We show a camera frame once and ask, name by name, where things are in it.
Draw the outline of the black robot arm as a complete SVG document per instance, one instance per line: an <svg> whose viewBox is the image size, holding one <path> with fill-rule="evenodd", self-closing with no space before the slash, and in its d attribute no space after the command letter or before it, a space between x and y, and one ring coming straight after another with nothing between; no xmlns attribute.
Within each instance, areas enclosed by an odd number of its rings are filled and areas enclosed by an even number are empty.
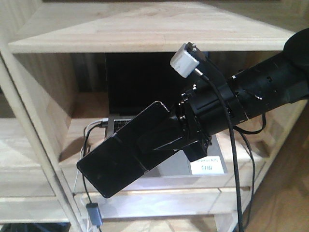
<svg viewBox="0 0 309 232"><path fill-rule="evenodd" d="M228 130L235 152L239 124L288 103L309 97L309 31L304 29L287 40L278 54L225 78L193 43L185 43L170 61L182 77L193 74L204 87L190 87L182 95L175 115L177 128L166 146L184 150L190 161L192 150L206 150L211 135Z"/></svg>

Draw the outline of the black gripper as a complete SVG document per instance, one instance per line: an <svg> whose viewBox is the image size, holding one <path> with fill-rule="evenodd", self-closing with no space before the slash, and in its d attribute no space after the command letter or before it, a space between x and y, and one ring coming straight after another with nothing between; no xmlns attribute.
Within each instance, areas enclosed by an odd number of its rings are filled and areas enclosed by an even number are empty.
<svg viewBox="0 0 309 232"><path fill-rule="evenodd" d="M142 152L181 149L190 162L207 156L211 136L241 121L241 105L225 84L192 86L182 94L176 115L168 116L137 139Z"/></svg>

